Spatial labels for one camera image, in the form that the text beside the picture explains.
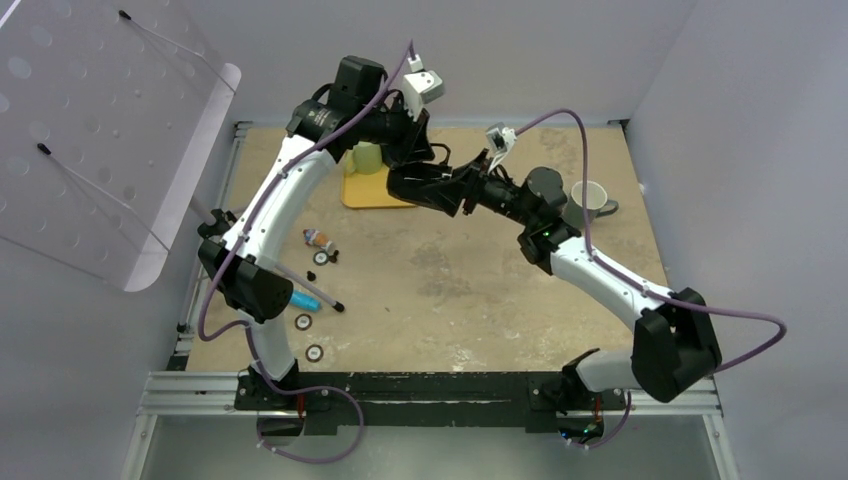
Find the black and white disc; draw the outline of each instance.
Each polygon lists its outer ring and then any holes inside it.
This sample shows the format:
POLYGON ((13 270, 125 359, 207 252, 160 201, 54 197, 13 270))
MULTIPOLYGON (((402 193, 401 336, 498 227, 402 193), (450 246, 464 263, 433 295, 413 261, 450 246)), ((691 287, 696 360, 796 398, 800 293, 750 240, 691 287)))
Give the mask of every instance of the black and white disc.
POLYGON ((306 347, 306 361, 315 363, 324 357, 324 349, 320 345, 306 347))
POLYGON ((324 251, 315 252, 315 255, 312 256, 312 262, 315 263, 315 265, 318 265, 319 267, 322 265, 326 265, 329 261, 330 255, 328 255, 327 252, 324 251))
POLYGON ((294 319, 294 328, 304 331, 309 330, 312 326, 312 316, 306 313, 301 313, 294 319))

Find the wooden table surface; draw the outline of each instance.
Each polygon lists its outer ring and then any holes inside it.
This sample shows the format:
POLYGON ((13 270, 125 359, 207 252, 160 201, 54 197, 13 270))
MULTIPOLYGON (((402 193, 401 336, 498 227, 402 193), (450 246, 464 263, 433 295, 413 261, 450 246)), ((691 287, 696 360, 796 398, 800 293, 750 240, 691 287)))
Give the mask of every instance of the wooden table surface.
MULTIPOLYGON (((229 207, 246 205, 276 158, 282 129, 253 128, 245 140, 229 207)), ((589 129, 589 178, 621 209, 593 223, 595 245, 647 279, 664 283, 654 236, 620 128, 589 129)), ((434 129, 430 140, 450 145, 451 165, 486 146, 482 129, 434 129)), ((504 165, 520 183, 535 166, 549 166, 566 188, 579 180, 576 128, 536 128, 521 136, 504 165)), ((618 348, 630 332, 576 287, 548 276, 522 256, 518 224, 485 208, 470 216, 425 208, 350 210, 339 201, 342 168, 316 189, 281 249, 280 259, 345 304, 313 314, 313 326, 293 326, 289 342, 306 371, 508 371, 559 369, 593 347, 618 348), (318 228, 340 249, 339 262, 312 263, 301 231, 318 228), (324 349, 303 361, 310 344, 324 349)), ((207 329, 236 317, 216 294, 207 329)), ((195 339, 188 370, 236 371, 250 358, 242 331, 212 343, 195 339)))

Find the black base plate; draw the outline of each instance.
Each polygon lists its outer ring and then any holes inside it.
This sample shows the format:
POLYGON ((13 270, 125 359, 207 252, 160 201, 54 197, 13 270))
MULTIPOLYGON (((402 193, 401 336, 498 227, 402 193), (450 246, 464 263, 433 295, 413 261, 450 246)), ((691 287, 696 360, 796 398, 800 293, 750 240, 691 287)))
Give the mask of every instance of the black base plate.
MULTIPOLYGON (((527 433, 559 431, 553 401, 543 384, 557 385, 558 372, 300 372, 284 379, 288 388, 333 386, 359 402, 371 426, 523 427, 527 433)), ((296 399, 273 393, 252 369, 239 377, 236 410, 294 410, 296 399)), ((623 410, 624 400, 601 394, 604 410, 623 410)), ((595 408, 594 399, 570 410, 595 408)), ((306 435, 334 435, 339 425, 356 425, 356 411, 337 393, 305 396, 306 435)))

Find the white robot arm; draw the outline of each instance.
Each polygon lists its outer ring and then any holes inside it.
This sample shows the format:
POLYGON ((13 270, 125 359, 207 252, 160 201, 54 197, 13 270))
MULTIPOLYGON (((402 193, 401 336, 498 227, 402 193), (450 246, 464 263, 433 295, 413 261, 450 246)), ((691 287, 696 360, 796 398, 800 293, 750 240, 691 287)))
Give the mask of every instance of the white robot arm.
MULTIPOLYGON (((450 216, 455 216, 460 207, 463 213, 470 214, 477 205, 483 205, 514 220, 524 227, 518 243, 531 264, 591 295, 634 333, 632 349, 591 350, 563 367, 557 389, 563 406, 567 407, 571 400, 584 404, 594 392, 614 388, 642 389, 655 399, 668 402, 721 364, 708 315, 650 299, 644 291, 631 287, 593 261, 580 231, 560 217, 568 198, 559 173, 538 167, 521 185, 497 173, 494 167, 515 142, 512 130, 502 125, 490 129, 489 140, 495 150, 491 157, 488 150, 483 150, 477 158, 457 168, 430 163, 435 155, 426 137, 429 114, 423 104, 440 96, 443 88, 434 72, 423 72, 423 76, 420 73, 405 79, 404 88, 391 107, 375 109, 326 149, 312 153, 277 179, 292 158, 343 125, 378 91, 385 74, 382 66, 357 57, 343 59, 335 83, 320 89, 295 110, 287 127, 289 136, 283 140, 260 189, 264 192, 274 183, 264 203, 257 195, 240 219, 218 229, 220 240, 208 235, 200 249, 204 267, 210 276, 215 275, 222 258, 229 253, 228 246, 235 245, 242 235, 242 222, 262 203, 249 236, 241 242, 236 261, 218 288, 228 305, 250 323, 256 353, 271 379, 284 380, 296 365, 285 326, 278 319, 292 292, 291 282, 273 273, 280 246, 315 187, 344 152, 360 140, 382 145, 384 161, 390 167, 387 188, 392 196, 450 216), (326 91, 327 102, 319 102, 326 91)), ((631 279, 640 278, 597 249, 593 253, 631 279)), ((641 282, 651 291, 703 304, 692 290, 668 292, 647 280, 641 282)))

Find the black cable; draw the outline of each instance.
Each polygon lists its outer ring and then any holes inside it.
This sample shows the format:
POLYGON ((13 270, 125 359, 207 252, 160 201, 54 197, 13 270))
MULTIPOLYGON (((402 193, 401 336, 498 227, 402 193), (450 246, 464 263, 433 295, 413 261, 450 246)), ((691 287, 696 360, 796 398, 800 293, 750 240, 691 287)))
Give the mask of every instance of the black cable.
POLYGON ((325 93, 330 90, 330 87, 332 86, 332 83, 325 83, 324 85, 321 85, 321 87, 318 90, 315 90, 315 93, 312 94, 312 100, 315 100, 317 102, 321 97, 324 96, 325 93))
POLYGON ((397 94, 397 96, 395 97, 395 100, 397 100, 398 102, 400 102, 400 105, 401 105, 401 106, 403 106, 403 93, 401 93, 401 91, 400 91, 399 89, 397 89, 397 88, 393 88, 393 89, 391 89, 391 90, 387 91, 387 92, 386 92, 386 95, 384 95, 384 96, 383 96, 383 102, 380 104, 380 111, 381 111, 381 112, 384 112, 384 113, 385 113, 385 112, 388 112, 388 111, 389 111, 389 108, 388 108, 388 106, 386 105, 386 100, 388 100, 388 99, 389 99, 389 95, 391 95, 391 94, 393 94, 393 93, 396 93, 396 94, 397 94))
POLYGON ((512 177, 510 177, 509 173, 506 172, 506 167, 504 167, 503 164, 497 165, 494 171, 500 175, 501 179, 512 183, 512 177))
POLYGON ((431 143, 430 146, 431 147, 441 147, 441 148, 445 149, 445 158, 444 158, 444 160, 439 162, 439 165, 447 165, 448 162, 450 161, 450 147, 445 145, 444 143, 431 143))

